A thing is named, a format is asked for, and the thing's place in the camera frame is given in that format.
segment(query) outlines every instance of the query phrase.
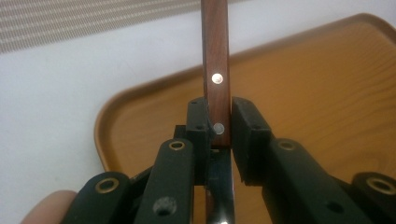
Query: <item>brown tray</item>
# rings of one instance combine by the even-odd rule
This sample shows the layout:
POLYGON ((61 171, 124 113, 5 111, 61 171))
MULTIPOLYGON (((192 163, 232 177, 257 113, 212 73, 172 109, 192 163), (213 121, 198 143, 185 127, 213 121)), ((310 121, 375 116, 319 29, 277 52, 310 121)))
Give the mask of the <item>brown tray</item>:
MULTIPOLYGON (((187 102, 203 95, 201 68, 123 91, 102 109, 95 142, 106 170, 133 176, 184 124, 187 102)), ((396 178, 396 31, 371 15, 342 21, 234 55, 232 95, 260 109, 278 137, 304 145, 347 182, 364 171, 396 178)), ((237 223, 267 223, 260 188, 235 180, 237 223)), ((195 188, 194 223, 204 223, 195 188)))

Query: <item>tray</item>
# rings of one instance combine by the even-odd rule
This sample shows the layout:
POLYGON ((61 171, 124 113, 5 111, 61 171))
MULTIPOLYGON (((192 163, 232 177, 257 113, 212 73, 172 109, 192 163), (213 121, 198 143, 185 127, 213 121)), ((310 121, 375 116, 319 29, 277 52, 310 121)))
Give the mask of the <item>tray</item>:
MULTIPOLYGON (((396 178, 396 31, 360 14, 234 55, 232 95, 260 109, 275 136, 300 142, 331 175, 364 171, 396 178)), ((95 143, 106 170, 133 176, 154 163, 160 144, 186 122, 203 95, 202 68, 114 96, 100 112, 95 143)), ((234 172, 237 223, 269 221, 260 188, 234 172)), ((195 187, 194 223, 204 223, 195 187)))

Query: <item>wooden tray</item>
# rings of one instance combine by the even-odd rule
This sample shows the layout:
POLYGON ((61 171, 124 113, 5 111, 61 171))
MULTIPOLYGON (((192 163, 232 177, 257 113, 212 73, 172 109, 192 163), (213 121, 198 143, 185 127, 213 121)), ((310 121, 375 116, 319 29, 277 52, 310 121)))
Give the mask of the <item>wooden tray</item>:
MULTIPOLYGON (((187 102, 203 95, 202 68, 123 91, 100 112, 95 142, 106 170, 133 176, 184 124, 187 102)), ((232 95, 260 109, 274 134, 305 146, 347 182, 364 171, 396 178, 396 32, 360 14, 234 55, 232 95)), ((239 182, 237 223, 268 223, 260 188, 239 182)), ((194 223, 204 223, 195 188, 194 223)))

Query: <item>white tabletop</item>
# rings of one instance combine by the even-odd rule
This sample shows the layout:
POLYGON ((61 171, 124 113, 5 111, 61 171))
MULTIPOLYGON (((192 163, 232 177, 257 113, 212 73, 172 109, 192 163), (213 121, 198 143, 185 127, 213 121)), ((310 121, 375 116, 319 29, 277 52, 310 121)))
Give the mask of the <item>white tabletop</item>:
MULTIPOLYGON (((233 3, 231 54, 362 12, 396 26, 393 0, 233 3)), ((110 97, 200 63, 199 11, 0 54, 0 223, 103 172, 93 127, 110 97)))

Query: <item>wooden handle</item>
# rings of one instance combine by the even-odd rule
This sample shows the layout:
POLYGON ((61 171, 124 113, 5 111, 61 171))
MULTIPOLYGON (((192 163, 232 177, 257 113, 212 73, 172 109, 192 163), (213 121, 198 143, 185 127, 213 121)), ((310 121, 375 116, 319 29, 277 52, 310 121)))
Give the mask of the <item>wooden handle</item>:
POLYGON ((204 90, 209 118, 217 133, 213 147, 229 147, 231 99, 227 0, 202 0, 204 90))

